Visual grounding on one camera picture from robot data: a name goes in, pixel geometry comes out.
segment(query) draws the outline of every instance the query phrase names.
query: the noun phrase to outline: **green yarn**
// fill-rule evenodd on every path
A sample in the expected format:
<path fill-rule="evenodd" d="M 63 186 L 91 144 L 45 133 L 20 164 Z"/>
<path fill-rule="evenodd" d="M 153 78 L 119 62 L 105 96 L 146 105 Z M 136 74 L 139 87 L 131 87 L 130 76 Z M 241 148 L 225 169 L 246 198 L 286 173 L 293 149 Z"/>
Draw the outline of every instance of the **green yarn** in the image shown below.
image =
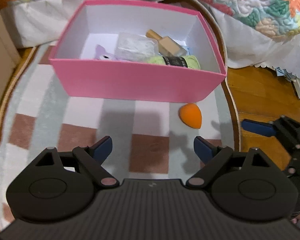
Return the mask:
<path fill-rule="evenodd" d="M 185 61 L 187 62 L 188 68 L 199 69 L 200 70 L 200 64 L 199 64 L 199 62 L 198 62 L 198 60 L 195 56 L 192 56 L 192 55 L 183 56 L 182 58 L 184 58 Z M 150 63 L 150 64 L 158 64 L 158 65 L 165 65 L 166 64 L 163 57 L 161 57 L 161 56 L 151 57 L 146 62 Z"/>

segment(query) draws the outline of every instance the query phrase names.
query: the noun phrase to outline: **white bed skirt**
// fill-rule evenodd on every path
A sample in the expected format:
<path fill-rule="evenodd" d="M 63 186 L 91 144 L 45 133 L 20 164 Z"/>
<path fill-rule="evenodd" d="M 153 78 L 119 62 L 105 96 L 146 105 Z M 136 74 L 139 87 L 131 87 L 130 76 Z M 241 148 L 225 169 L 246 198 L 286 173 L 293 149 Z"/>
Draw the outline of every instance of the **white bed skirt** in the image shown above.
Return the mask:
<path fill-rule="evenodd" d="M 39 0 L 1 10 L 7 30 L 17 48 L 57 40 L 83 0 Z M 280 67 L 300 78 L 300 34 L 273 40 L 215 8 L 228 52 L 228 66 Z"/>
<path fill-rule="evenodd" d="M 271 39 L 231 16 L 210 8 L 228 52 L 228 66 L 280 67 L 300 78 L 300 34 Z"/>

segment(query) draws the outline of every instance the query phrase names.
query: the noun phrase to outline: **rug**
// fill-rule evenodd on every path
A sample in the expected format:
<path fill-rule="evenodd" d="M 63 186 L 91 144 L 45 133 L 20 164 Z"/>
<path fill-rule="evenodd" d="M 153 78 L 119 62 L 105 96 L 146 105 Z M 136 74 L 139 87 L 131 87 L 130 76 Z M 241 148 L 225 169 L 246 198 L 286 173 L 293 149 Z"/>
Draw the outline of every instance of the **rug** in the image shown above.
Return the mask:
<path fill-rule="evenodd" d="M 8 185 L 46 147 L 71 151 L 109 135 L 113 151 L 102 166 L 120 182 L 124 178 L 185 182 L 204 165 L 193 150 L 198 135 L 215 146 L 239 150 L 237 115 L 225 82 L 197 102 L 202 127 L 192 129 L 178 117 L 181 103 L 69 97 L 48 60 L 53 45 L 40 46 L 31 64 L 20 70 L 4 111 L 0 231 L 14 220 L 5 197 Z"/>

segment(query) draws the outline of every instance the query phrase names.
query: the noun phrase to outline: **lavender plush toy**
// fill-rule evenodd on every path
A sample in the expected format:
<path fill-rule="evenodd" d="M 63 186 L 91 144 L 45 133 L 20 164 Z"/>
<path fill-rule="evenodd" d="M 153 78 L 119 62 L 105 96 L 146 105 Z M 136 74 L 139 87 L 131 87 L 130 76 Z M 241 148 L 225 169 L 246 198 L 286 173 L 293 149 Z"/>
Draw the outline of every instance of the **lavender plush toy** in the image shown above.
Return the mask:
<path fill-rule="evenodd" d="M 100 45 L 96 46 L 95 59 L 100 60 L 118 60 L 113 54 L 106 52 L 106 49 Z"/>

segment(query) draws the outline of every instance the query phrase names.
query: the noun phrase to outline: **pink box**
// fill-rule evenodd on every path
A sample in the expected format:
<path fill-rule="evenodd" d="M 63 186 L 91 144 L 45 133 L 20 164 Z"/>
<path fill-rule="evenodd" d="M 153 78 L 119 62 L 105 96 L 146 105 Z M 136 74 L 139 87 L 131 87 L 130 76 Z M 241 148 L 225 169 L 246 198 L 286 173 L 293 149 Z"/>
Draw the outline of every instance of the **pink box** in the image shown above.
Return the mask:
<path fill-rule="evenodd" d="M 94 59 L 96 45 L 114 53 L 118 33 L 153 29 L 186 45 L 201 70 Z M 86 0 L 50 54 L 65 91 L 73 97 L 197 102 L 226 77 L 209 26 L 198 11 L 137 0 Z"/>

